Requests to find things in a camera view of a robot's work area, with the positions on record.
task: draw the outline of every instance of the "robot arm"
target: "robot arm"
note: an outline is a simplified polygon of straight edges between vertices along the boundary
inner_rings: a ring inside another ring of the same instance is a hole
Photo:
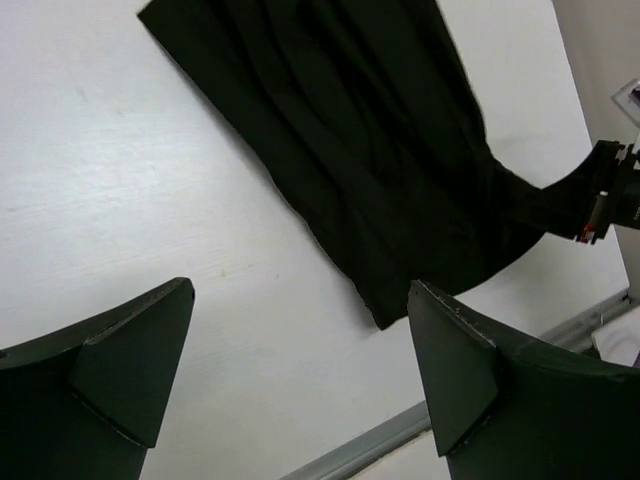
[[[640,127],[640,81],[614,101]],[[509,217],[582,243],[604,238],[611,224],[640,230],[639,150],[640,136],[635,145],[598,142],[576,170],[522,199]]]

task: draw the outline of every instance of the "draped cloth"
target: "draped cloth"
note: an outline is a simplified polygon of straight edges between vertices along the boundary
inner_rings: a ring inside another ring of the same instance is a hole
[[[506,218],[534,187],[492,155],[434,0],[152,0],[139,16],[381,329],[411,280],[455,295],[541,238]]]

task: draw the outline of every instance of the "white table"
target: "white table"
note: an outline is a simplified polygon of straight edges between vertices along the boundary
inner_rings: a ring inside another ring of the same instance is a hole
[[[0,6],[0,347],[177,275],[196,307],[143,479],[278,478],[423,400],[264,168],[163,54],[144,0]],[[590,149],[551,2],[444,0],[490,144],[545,185]],[[540,334],[627,287],[615,238],[545,238],[462,295]]]

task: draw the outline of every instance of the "wall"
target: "wall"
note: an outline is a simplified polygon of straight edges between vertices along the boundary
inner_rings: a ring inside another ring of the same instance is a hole
[[[555,0],[558,22],[591,139],[632,142],[638,129],[610,100],[640,77],[640,2]],[[631,282],[640,295],[640,232],[617,228]]]

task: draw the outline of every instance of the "black fabric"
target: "black fabric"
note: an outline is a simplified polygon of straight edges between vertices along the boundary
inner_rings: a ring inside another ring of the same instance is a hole
[[[497,162],[433,0],[153,0],[140,18],[257,152],[380,328],[412,279],[457,294],[542,233]]]

